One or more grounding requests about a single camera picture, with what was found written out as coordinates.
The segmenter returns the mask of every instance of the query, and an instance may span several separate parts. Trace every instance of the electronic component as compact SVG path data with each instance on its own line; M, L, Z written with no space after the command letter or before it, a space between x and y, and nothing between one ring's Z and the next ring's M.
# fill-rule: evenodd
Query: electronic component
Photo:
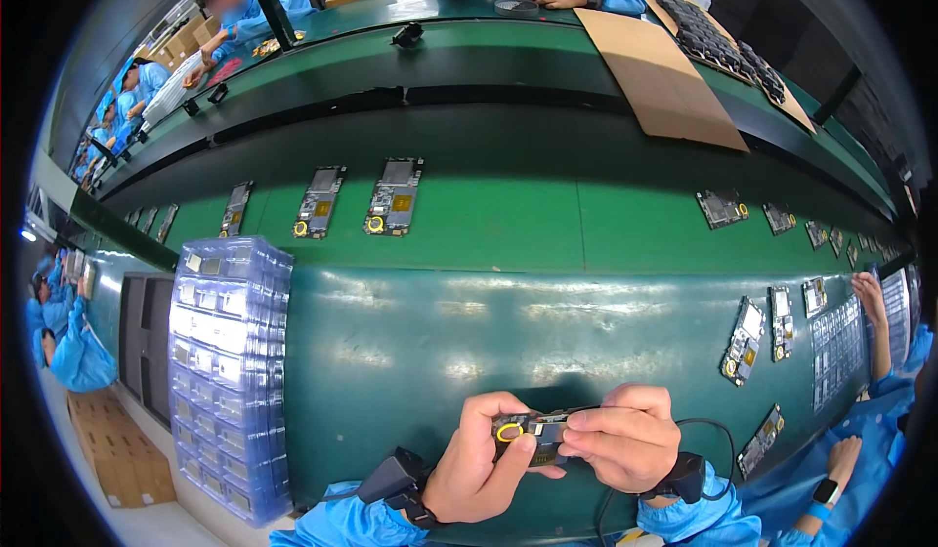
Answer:
M805 317L812 317L827 308L827 290L824 287L824 278L807 281L802 284L805 291Z
M840 258L840 252L843 250L843 232L834 225L830 226L830 246L834 249L834 254Z
M128 216L127 223L137 227L137 222L140 221L140 214L144 212L144 208L136 208L134 211L130 212Z
M746 59L746 62L752 65L756 70L756 77L762 84L763 89L773 102L778 105L785 103L785 85L781 82L779 73L769 66L765 59L756 55L752 47L743 41L739 41L739 52Z
M677 26L674 35L689 57L706 63L751 84L757 84L755 69L746 63L733 42L717 30L696 5L684 0L655 0Z
M827 241L827 230L823 229L817 222L807 222L805 227L808 229L808 237L811 239L811 247L815 250L824 245Z
M749 211L745 204L739 202L739 193L735 189L721 192L710 190L698 192L697 203L700 204L710 229L735 224L749 218Z
M163 218L162 223L159 225L159 230L157 231L157 241L162 244L166 241L167 234L170 233L170 226L172 225L172 220L175 219L175 213L179 211L179 206L175 203L170 205L170 209L166 212L166 217Z
M144 229L140 231L145 234L150 233L150 228L153 227L153 220L157 219L157 211L159 211L159 208L150 208L150 212L147 213L147 221L144 222Z
M244 221L244 208L251 197L253 185L254 181L249 180L236 185L232 189L232 194L228 197L228 205L225 207L225 216L221 218L218 237L237 236L241 232L241 222Z
M850 270L856 270L856 258L860 256L860 252L856 249L856 246L853 245L853 240L850 240L850 243L847 244L847 260L850 261Z
M743 452L736 457L739 471L746 480L759 462L766 457L768 450L775 444L781 430L785 428L785 418L781 416L781 407L776 403L766 420L759 427L756 435L749 439Z
M791 213L781 210L771 203L763 204L763 211L766 213L766 219L768 219L769 227L772 228L773 236L780 236L797 224Z
M565 463L567 457L557 454L557 447L564 441L564 430L567 429L567 418L588 406L558 410L552 413L522 413L515 415L498 415L491 420L491 437L495 440L495 458L499 458L509 448L512 441L525 433L531 434L537 440L537 449L531 456L531 467L538 465L557 465Z
M772 360L791 357L794 341L794 320L791 317L791 300L787 286L771 286L768 289L772 301Z
M391 44L396 44L400 48L414 48L420 42L422 35L423 26L419 22L411 22L391 37Z
M766 314L752 299L743 296L739 304L739 318L721 364L721 373L737 387L743 386L759 353L759 340L766 331Z
M344 166L316 168L316 174L313 175L310 186L303 193L303 201L299 204L299 213L293 228L294 237L325 237L343 179Z
M414 215L417 184L423 174L423 159L387 159L384 173L374 183L365 225L366 234L403 236Z
M221 100L225 99L225 96L228 95L228 84L219 83L215 85L215 88L212 89L212 92L208 95L208 102L210 104L218 105L221 103Z

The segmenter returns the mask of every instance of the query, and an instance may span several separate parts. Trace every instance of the circuit board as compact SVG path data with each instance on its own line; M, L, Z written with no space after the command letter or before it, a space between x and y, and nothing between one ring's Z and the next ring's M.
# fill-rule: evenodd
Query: circuit board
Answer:
M883 262L891 262L898 256L898 251L892 246L883 246Z
M794 320L791 317L791 300L787 286L770 286L769 300L772 301L772 360L791 357L794 341Z
M303 201L299 204L293 228L294 237L325 237L344 179L345 166L316 168L316 174L312 176L310 186L306 188Z
M785 418L781 416L781 407L776 403L766 420L759 427L759 431L749 439L743 452L736 457L739 471L743 474L743 480L748 479L759 462L766 457L766 453L775 445L775 440L784 428Z
M739 193L735 189L698 192L697 203L700 204L710 229L735 224L749 218L749 211L745 204L739 202Z
M768 219L769 227L772 228L773 236L780 236L797 224L791 213L771 203L764 203L763 211L766 213L766 219Z
M759 340L766 332L766 314L752 299L743 296L739 303L739 318L721 363L721 374L741 387L752 373L752 365L759 353Z
M853 240L847 244L847 260L850 261L850 270L856 271L856 259L860 256L859 250L853 245Z
M144 228L140 231L145 234L150 233L150 228L153 227L153 220L157 219L157 211L159 211L159 208L150 208L150 212L147 213L147 221L144 222Z
M179 206L175 203L170 205L170 209L166 212L166 217L163 218L162 223L159 225L157 231L157 241L162 244L166 241L166 236L170 233L170 226L172 225L172 220L175 219L175 213L179 211Z
M537 441L537 449L531 456L530 467L565 463L568 458L559 455L557 447L564 441L567 418L580 410L582 408L559 410L547 415L522 413L494 417L491 420L491 437L495 440L495 457L492 461L497 462L512 441L524 433L529 433Z
M254 181L249 180L234 186L231 196L228 197L225 215L221 218L218 237L237 236L241 232L241 222L244 221L244 208L251 197L253 185Z
M384 173L374 183L365 224L366 234L403 236L410 231L417 184L423 159L387 159Z
M808 230L808 237L811 239L811 247L815 250L824 246L827 241L827 230L821 227L817 222L811 221L805 224Z
M830 226L830 246L834 249L834 254L840 258L840 253L843 251L843 232L834 225Z
M137 223L140 222L140 214L144 212L144 208L136 208L134 211L130 212L128 216L127 223L137 227Z
M805 317L813 317L827 308L827 290L823 277L807 281L801 287L805 291Z

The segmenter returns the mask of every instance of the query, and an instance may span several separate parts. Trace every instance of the brown box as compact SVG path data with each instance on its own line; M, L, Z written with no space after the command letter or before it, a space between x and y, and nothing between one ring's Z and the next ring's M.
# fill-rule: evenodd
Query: brown box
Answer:
M110 389L66 395L82 453L113 507L175 500L170 465Z
M197 15L186 25L183 25L170 40L166 41L163 48L169 53L170 59L166 63L166 68L175 71L193 53L199 52L199 43L195 40L195 30L205 24L205 18Z
M192 32L192 36L195 37L195 42L197 42L199 46L202 46L218 34L220 27L221 25L218 23L218 19L212 16L208 20L205 20L203 24L199 25L199 27L195 28Z
M166 67L170 71L174 70L173 67L170 67L170 63L172 62L172 54L171 51L166 48L166 42L152 49L150 51L150 56L147 57L147 59L150 61L157 61L160 65Z

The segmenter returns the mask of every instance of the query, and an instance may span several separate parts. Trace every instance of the cardboard sheet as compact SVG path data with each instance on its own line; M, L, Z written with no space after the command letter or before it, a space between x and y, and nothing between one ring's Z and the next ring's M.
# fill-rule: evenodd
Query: cardboard sheet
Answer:
M664 28L575 8L586 33L650 136L684 138L749 152L733 120Z
M645 1L648 3L648 7L651 9L651 11L654 12L656 16L658 16L658 19L661 21L663 25L665 25L665 27L668 28L671 34L674 36L677 36L677 25L674 24L674 19L672 19L671 15L665 12L664 9L655 0L645 0ZM698 5L697 2L695 2L694 0L685 0L685 1L688 1L694 5ZM730 32L726 28L724 28L720 22L717 22L717 20L713 16L711 16L709 12L707 12L703 8L701 8L701 12L703 12L703 15L705 15L707 19L710 20L710 23L713 24L713 26L717 29L717 31L719 31L720 34L726 37L726 39L730 41L730 44L732 44L733 47L736 48L736 50L739 50L739 46L736 44L736 39L733 38L733 35L730 34ZM725 72L724 70L716 67L715 65L712 65L706 62L704 62L704 64L710 67L711 69L717 69L718 71ZM731 72L726 72L726 74L739 78L738 76L734 75ZM766 98L768 99L768 102L774 105L775 108L780 109L782 112L787 114L791 119L801 124L806 130L810 131L811 133L817 133L817 131L814 129L814 124L811 123L811 120L808 117L808 114L805 113L804 108L801 107L801 104L798 103L798 100L795 99L794 96L791 95L791 91L788 90L788 85L786 85L784 81L782 81L781 85L785 87L785 103L782 105L778 105L775 102L773 102L771 99L769 99L768 92L761 85L759 85L759 88L762 89L763 93L766 94Z

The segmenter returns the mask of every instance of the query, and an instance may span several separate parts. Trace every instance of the black component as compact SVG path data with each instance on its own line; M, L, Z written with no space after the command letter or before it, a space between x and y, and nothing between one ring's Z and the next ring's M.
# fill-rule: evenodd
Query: black component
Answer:
M772 228L773 236L780 236L795 225L794 216L787 209L780 208L772 203L763 203L763 211L766 213L766 219L768 219L769 227Z
M811 240L811 248L815 250L824 245L829 237L827 235L827 230L823 229L820 224L815 221L810 221L805 224L805 228L808 230L808 237Z
M140 231L145 234L150 233L150 228L153 227L153 220L157 217L157 211L159 211L159 208L150 208L150 212L147 214L147 221L144 223L144 228Z
M221 218L218 237L237 236L241 232L241 223L244 221L244 208L248 205L253 185L254 181L249 180L236 185L232 189L232 194L228 197L228 206L225 208L225 215Z
M166 217L164 217L163 221L159 224L159 229L157 230L157 241L160 244L166 241L166 236L170 232L170 226L172 225L172 220L175 219L175 214L177 211L179 211L179 205L175 203L170 205L170 209L166 212Z
M221 100L225 99L226 95L228 95L228 85L222 81L221 83L215 85L215 90L213 90L211 95L208 96L208 102L210 104L218 105L221 103Z
M303 193L297 219L294 221L294 237L320 239L328 232L329 220L335 208L339 189L345 179L345 166L319 166L310 186Z
M739 193L735 189L698 192L697 202L706 216L710 229L735 224L749 218L749 211L745 204L740 203Z
M186 110L186 113L189 114L190 118L199 113L199 105L195 103L194 99L185 100L182 104L182 108Z
M423 35L423 26L419 22L411 22L398 30L398 33L391 38L391 44L396 44L400 48L414 48L420 37Z
M814 490L814 502L820 502L821 504L827 504L830 502L830 499L834 497L834 494L837 493L838 484L827 478L821 480L821 483L818 484L818 487Z
M847 260L850 262L850 270L856 272L856 259L860 256L859 250L853 245L853 240L847 244Z
M497 462L511 442L525 433L529 433L537 442L537 447L531 456L531 467L540 465L559 465L566 463L567 456L557 453L557 447L564 442L564 429L567 428L567 419L577 411L595 406L581 406L578 408L561 409L552 413L520 413L515 415L497 415L491 419L491 438L495 441L495 457Z
M746 61L755 67L759 82L762 83L772 101L779 105L784 104L785 87L781 84L781 79L779 78L779 74L775 72L775 69L772 69L766 60L756 55L752 47L743 41L739 42L739 51L743 54Z
M687 504L695 504L704 494L706 462L696 453L679 451L674 467L664 480L648 492L639 494L641 500L655 496L676 498L680 496Z
M264 13L267 24L273 30L274 37L280 43L280 48L284 52L290 50L297 43L297 36L294 34L293 25L290 24L290 18L287 17L287 12L280 4L280 0L257 0L257 3L261 6L261 12Z
M130 213L127 219L127 223L137 227L137 222L140 221L140 214L144 212L144 208L136 208Z
M830 227L830 245L834 248L834 254L840 258L840 251L843 249L843 232L835 225Z
M391 498L408 489L416 489L423 469L423 459L403 447L394 449L381 465L358 486L358 497L365 504Z

